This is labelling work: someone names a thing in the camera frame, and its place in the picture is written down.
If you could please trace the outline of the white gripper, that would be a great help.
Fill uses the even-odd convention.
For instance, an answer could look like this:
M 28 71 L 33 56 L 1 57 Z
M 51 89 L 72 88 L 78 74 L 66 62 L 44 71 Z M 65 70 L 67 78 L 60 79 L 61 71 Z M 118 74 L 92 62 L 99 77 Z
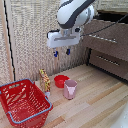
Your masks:
M 49 48 L 54 48 L 54 57 L 59 56 L 57 47 L 71 46 L 78 44 L 80 40 L 80 28 L 72 29 L 57 29 L 51 30 L 47 33 L 47 46 Z M 70 55 L 71 47 L 66 50 L 66 55 Z

